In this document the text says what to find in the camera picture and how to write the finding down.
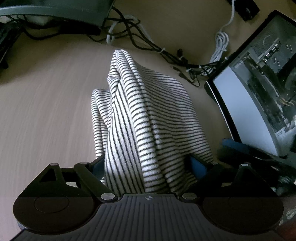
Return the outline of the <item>striped white black garment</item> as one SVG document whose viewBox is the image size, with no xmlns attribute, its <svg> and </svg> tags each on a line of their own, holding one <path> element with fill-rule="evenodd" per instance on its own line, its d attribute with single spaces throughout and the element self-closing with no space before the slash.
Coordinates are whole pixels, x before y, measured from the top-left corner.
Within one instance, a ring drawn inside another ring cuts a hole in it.
<svg viewBox="0 0 296 241">
<path fill-rule="evenodd" d="M 95 154 L 104 156 L 102 182 L 117 195 L 188 189 L 197 179 L 186 156 L 205 162 L 213 156 L 187 90 L 125 50 L 114 51 L 107 82 L 107 90 L 91 96 Z"/>
</svg>

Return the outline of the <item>right curved monitor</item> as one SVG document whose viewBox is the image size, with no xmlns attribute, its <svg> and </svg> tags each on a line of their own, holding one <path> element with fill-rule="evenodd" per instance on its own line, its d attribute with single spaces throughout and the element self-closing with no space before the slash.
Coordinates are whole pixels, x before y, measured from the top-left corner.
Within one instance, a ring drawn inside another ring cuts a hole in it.
<svg viewBox="0 0 296 241">
<path fill-rule="evenodd" d="M 292 140 L 276 134 L 259 102 L 230 67 L 208 80 L 207 86 L 234 141 L 274 156 L 288 155 Z"/>
</svg>

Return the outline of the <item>open computer case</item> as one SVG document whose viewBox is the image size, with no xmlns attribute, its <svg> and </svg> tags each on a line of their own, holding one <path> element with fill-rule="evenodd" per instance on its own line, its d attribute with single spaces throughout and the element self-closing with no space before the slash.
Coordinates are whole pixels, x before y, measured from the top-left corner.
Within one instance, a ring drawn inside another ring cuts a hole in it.
<svg viewBox="0 0 296 241">
<path fill-rule="evenodd" d="M 271 12 L 228 65 L 259 102 L 272 129 L 295 139 L 295 21 Z"/>
</svg>

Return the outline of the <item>left computer monitor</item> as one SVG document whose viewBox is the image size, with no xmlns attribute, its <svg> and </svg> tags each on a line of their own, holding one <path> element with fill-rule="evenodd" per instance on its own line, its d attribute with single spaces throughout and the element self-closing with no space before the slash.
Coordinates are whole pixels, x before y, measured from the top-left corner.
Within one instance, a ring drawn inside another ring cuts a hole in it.
<svg viewBox="0 0 296 241">
<path fill-rule="evenodd" d="M 1 16 L 48 16 L 48 27 L 69 34 L 99 35 L 114 1 L 1 1 Z"/>
</svg>

